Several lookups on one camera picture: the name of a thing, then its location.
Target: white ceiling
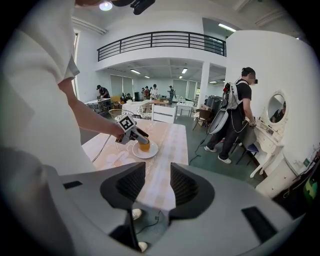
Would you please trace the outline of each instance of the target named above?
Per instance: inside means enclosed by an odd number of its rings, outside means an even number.
[[[141,74],[135,74],[131,71],[134,69]],[[141,77],[148,76],[150,78],[171,78],[179,79],[182,76],[183,80],[201,81],[202,76],[202,63],[190,59],[176,59],[176,58],[152,58],[142,59],[139,61],[132,61],[121,63],[112,66],[109,71],[113,70],[122,72],[124,76]],[[210,66],[209,81],[224,80],[226,76],[226,68],[215,65]]]
[[[188,0],[174,0],[183,4]],[[300,37],[304,39],[304,33],[295,23],[295,21],[289,16],[289,14],[283,9],[283,7],[276,0],[202,0],[209,1],[215,4],[221,5],[224,8],[231,10],[237,15],[240,15],[243,19],[257,26],[262,30],[275,31],[283,34],[287,34],[293,37]],[[163,8],[171,10],[173,5],[166,4],[165,0],[156,0],[156,4],[149,7],[149,11],[156,11],[157,8],[163,11]],[[101,11],[98,6],[88,7],[86,9],[75,10],[74,15],[79,18],[83,18],[94,25],[102,28],[108,28],[108,26],[116,21],[120,21],[128,15],[132,15],[132,8],[129,6],[116,7],[110,11]],[[239,24],[232,24],[235,28],[239,28]]]

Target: hand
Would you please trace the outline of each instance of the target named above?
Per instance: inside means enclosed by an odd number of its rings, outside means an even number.
[[[124,130],[120,127],[119,124],[114,123],[113,127],[112,127],[112,133],[111,135],[113,135],[116,138],[120,138],[122,135],[124,135],[125,132]]]

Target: black t-shirt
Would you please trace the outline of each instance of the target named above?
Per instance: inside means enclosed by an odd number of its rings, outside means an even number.
[[[108,90],[106,88],[104,88],[104,87],[101,87],[99,89],[99,93],[100,93],[100,96],[102,96],[102,95],[104,95],[106,93],[106,96],[104,96],[105,99],[110,98]]]
[[[276,112],[274,112],[273,116],[270,118],[270,121],[272,122],[272,119],[275,118],[275,123],[278,123],[283,117],[284,113],[282,112],[282,109],[278,109]]]
[[[239,101],[243,100],[243,99],[250,99],[251,100],[251,88],[250,86],[246,83],[246,82],[241,82],[241,81],[245,81],[244,79],[239,79],[236,83],[240,82],[237,86],[236,89],[238,91],[238,99]],[[237,110],[241,111],[241,115],[243,117],[243,119],[245,118],[245,111],[244,111],[244,104],[243,102],[241,102],[239,104],[239,106],[237,107]]]

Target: white plate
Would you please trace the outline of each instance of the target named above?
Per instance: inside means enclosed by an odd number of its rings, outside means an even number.
[[[144,152],[139,148],[139,143],[134,144],[132,148],[132,153],[137,157],[141,159],[148,159],[154,157],[158,153],[158,145],[157,143],[150,140],[150,149],[148,152]]]

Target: oval mirror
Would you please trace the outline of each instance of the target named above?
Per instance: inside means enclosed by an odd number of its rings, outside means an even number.
[[[282,120],[286,113],[286,101],[285,98],[280,95],[274,95],[268,106],[268,117],[271,123],[278,123]]]

